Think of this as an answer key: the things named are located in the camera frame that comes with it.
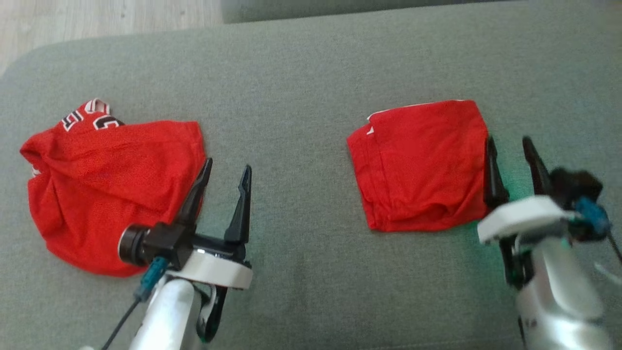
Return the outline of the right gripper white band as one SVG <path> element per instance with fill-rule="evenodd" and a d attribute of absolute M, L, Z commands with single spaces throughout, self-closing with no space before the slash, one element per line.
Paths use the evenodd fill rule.
<path fill-rule="evenodd" d="M 522 138 L 522 147 L 536 195 L 509 202 L 510 195 L 503 184 L 496 161 L 498 153 L 495 140 L 488 137 L 485 142 L 484 203 L 491 212 L 477 224 L 481 244 L 488 245 L 513 236 L 527 241 L 549 236 L 561 237 L 571 221 L 581 219 L 580 213 L 561 208 L 547 196 L 553 192 L 549 171 L 530 137 Z"/>

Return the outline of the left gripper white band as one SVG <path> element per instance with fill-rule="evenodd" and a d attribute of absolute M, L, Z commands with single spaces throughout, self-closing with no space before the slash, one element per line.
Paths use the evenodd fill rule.
<path fill-rule="evenodd" d="M 196 225 L 212 165 L 212 158 L 207 158 L 175 217 L 176 223 Z M 244 244 L 249 241 L 250 234 L 252 168 L 248 164 L 244 167 L 238 190 L 240 197 L 229 227 L 225 230 L 225 240 L 193 237 L 193 251 L 189 259 L 180 270 L 167 270 L 167 275 L 240 290 L 250 287 L 253 279 L 252 268 L 243 257 L 237 255 L 246 252 Z"/>

